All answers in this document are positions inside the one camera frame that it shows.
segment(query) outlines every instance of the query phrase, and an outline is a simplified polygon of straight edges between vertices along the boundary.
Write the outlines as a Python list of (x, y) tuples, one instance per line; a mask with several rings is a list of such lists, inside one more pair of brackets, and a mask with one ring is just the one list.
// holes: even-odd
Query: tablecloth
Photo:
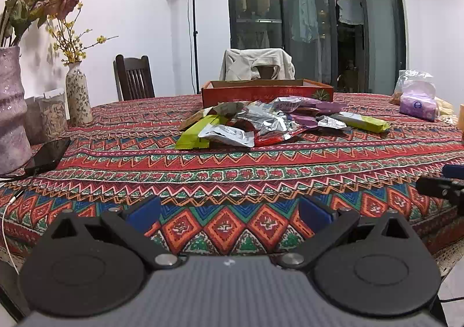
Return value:
[[(124, 101), (92, 109), (94, 121), (66, 134), (72, 143), (56, 170), (40, 174), (6, 211), (6, 235), (27, 256), (63, 209), (98, 216), (159, 195), (159, 222), (145, 235), (173, 253), (265, 254), (285, 251), (313, 232), (295, 198), (312, 195), (336, 209), (403, 213), (434, 253), (464, 236), (447, 201), (421, 196), (414, 182), (464, 163), (461, 131), (402, 115), (387, 96), (336, 94), (349, 111), (391, 122), (389, 132), (308, 132), (262, 148), (214, 146), (177, 151), (179, 123), (198, 111), (195, 95)], [(0, 190), (0, 213), (28, 180)]]

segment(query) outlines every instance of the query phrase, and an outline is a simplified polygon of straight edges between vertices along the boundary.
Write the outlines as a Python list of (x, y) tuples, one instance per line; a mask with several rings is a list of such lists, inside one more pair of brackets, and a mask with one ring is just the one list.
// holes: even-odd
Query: green snack packet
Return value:
[(224, 116), (207, 115), (193, 126), (187, 129), (175, 144), (176, 149), (194, 149), (194, 148), (209, 148), (209, 140), (201, 139), (198, 134), (207, 124), (213, 126), (217, 124), (226, 124), (228, 121)]
[(339, 112), (333, 114), (331, 118), (342, 121), (348, 126), (364, 129), (366, 131), (380, 133), (390, 128), (390, 123), (381, 119), (373, 118), (372, 116), (364, 116), (353, 114), (352, 112)]

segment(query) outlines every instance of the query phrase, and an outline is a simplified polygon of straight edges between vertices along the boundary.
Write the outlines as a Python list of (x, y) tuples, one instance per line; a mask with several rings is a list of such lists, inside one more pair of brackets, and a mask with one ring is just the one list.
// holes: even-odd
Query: pink vase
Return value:
[(20, 168), (32, 156), (23, 126), (26, 111), (19, 47), (0, 48), (0, 174)]

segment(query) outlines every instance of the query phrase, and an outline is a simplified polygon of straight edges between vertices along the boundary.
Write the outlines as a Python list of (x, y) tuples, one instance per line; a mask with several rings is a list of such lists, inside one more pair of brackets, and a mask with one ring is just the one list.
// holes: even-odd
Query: purple package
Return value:
[(435, 121), (437, 102), (427, 95), (406, 95), (400, 98), (400, 112), (416, 118)]
[(317, 121), (316, 118), (307, 115), (297, 115), (297, 114), (290, 114), (291, 118), (298, 124), (304, 126), (307, 129), (317, 129)]
[(326, 102), (326, 101), (320, 101), (320, 100), (308, 98), (308, 97), (294, 97), (294, 98), (301, 99), (301, 104), (300, 104), (301, 108), (304, 108), (304, 107), (317, 108), (320, 110), (319, 111), (320, 115), (338, 114), (340, 111), (342, 111), (347, 106), (346, 103)]

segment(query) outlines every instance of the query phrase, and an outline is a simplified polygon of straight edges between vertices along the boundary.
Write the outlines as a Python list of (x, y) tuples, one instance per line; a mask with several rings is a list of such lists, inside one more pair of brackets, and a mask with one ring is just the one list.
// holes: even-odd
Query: wooden chair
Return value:
[(155, 96), (147, 56), (137, 59), (135, 57), (124, 58), (122, 55), (118, 55), (113, 61), (113, 67), (121, 87), (122, 98), (125, 101)]

